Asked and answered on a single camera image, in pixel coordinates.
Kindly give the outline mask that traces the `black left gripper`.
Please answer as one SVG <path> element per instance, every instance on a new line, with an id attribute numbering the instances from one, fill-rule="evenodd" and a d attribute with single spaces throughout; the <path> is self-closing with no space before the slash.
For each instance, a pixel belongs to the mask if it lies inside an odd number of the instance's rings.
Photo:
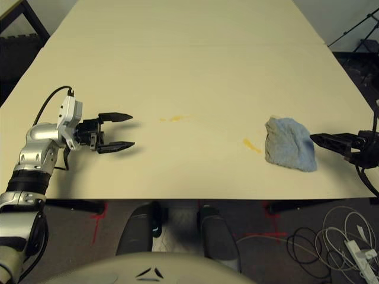
<path id="1" fill-rule="evenodd" d="M 132 119 L 129 114 L 107 112 L 98 114 L 98 118 L 83 120 L 75 127 L 75 140 L 81 146 L 89 146 L 91 151 L 99 154 L 115 153 L 135 145 L 134 142 L 116 141 L 104 144 L 105 134 L 101 130 L 103 122 L 122 122 Z"/>

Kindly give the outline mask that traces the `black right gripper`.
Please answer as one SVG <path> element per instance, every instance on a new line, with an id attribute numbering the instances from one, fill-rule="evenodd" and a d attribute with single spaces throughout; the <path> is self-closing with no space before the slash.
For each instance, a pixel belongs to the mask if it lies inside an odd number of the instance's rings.
<path id="1" fill-rule="evenodd" d="M 378 132 L 361 130 L 356 134 L 312 134 L 310 138 L 317 145 L 338 153 L 346 161 L 364 169 L 378 167 Z"/>

